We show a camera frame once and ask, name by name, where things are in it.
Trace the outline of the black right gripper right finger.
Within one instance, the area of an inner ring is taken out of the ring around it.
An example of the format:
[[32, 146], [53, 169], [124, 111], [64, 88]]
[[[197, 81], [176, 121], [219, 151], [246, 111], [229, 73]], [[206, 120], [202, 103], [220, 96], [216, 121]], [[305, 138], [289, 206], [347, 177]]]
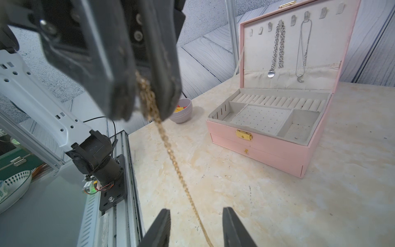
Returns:
[[223, 209], [224, 247], [257, 247], [256, 243], [231, 207]]

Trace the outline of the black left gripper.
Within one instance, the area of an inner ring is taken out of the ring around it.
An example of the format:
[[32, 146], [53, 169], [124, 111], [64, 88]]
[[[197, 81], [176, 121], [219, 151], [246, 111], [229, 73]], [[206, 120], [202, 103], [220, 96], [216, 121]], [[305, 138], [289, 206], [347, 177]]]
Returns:
[[111, 120], [129, 120], [136, 59], [148, 59], [160, 119], [182, 94], [177, 41], [185, 1], [1, 1], [1, 49], [20, 49], [11, 27], [40, 34], [48, 63], [81, 84]]

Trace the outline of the metal base rail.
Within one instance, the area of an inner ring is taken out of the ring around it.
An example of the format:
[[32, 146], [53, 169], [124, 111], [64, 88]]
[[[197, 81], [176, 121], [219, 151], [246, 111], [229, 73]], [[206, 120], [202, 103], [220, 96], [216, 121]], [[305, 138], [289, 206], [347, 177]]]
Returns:
[[109, 190], [87, 196], [78, 247], [137, 247], [145, 233], [128, 135], [121, 131], [116, 137], [114, 158], [124, 178]]

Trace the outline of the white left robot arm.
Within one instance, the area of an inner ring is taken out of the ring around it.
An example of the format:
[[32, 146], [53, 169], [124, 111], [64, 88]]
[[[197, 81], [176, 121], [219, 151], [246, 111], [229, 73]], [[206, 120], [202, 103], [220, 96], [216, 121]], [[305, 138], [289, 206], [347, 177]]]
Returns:
[[11, 26], [39, 34], [47, 62], [81, 84], [110, 120], [129, 120], [135, 101], [160, 122], [178, 105], [177, 41], [184, 1], [1, 1], [1, 93], [45, 128], [87, 180], [100, 211], [127, 197], [116, 141], [67, 110], [18, 54]]

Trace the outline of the red yellow snack packets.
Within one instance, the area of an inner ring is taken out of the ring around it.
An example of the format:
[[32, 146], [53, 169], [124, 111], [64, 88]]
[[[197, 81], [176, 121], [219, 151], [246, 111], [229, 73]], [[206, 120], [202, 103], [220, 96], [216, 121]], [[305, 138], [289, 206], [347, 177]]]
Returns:
[[175, 109], [175, 111], [174, 111], [174, 113], [181, 112], [181, 111], [183, 111], [184, 109], [186, 109], [186, 107], [177, 106], [176, 109]]

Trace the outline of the metal frame post left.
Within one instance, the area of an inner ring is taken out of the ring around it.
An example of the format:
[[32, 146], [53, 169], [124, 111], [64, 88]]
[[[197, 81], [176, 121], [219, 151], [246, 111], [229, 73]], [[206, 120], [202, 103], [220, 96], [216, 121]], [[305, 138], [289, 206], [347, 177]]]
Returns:
[[239, 61], [239, 38], [237, 28], [237, 16], [236, 16], [236, 3], [235, 0], [225, 0], [229, 35], [231, 40], [232, 54], [234, 56], [235, 66]]

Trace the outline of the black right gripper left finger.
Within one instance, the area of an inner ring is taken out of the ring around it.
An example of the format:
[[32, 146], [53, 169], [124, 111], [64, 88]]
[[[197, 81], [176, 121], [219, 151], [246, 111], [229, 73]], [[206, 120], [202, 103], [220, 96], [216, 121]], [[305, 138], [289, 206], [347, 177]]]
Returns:
[[171, 231], [170, 210], [162, 209], [149, 230], [139, 243], [139, 247], [168, 247]]

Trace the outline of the small purple bowl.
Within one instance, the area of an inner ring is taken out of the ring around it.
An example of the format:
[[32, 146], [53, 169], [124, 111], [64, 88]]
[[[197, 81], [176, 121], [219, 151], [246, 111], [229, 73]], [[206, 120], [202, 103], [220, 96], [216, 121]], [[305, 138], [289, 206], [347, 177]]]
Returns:
[[183, 111], [178, 112], [178, 113], [173, 113], [169, 117], [171, 121], [173, 121], [176, 124], [181, 124], [181, 123], [184, 123], [184, 122], [188, 121], [189, 119], [191, 119], [192, 110], [193, 110], [193, 105], [192, 105], [191, 99], [182, 98], [179, 100], [177, 106], [186, 107], [186, 109], [184, 109]]

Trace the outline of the white patterned dish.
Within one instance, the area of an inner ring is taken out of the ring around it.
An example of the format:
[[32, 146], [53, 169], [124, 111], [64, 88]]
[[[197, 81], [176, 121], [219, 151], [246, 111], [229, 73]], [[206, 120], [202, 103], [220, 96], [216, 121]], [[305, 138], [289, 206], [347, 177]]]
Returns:
[[4, 181], [7, 195], [1, 199], [1, 214], [12, 207], [28, 191], [32, 180], [30, 170], [22, 171]]

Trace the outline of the pink jewelry box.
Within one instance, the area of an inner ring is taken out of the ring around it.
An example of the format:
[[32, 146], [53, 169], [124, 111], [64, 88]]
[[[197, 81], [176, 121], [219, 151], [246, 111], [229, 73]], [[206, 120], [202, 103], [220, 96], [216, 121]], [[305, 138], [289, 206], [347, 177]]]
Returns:
[[303, 178], [359, 7], [359, 1], [288, 3], [241, 23], [240, 86], [209, 114], [212, 142]]

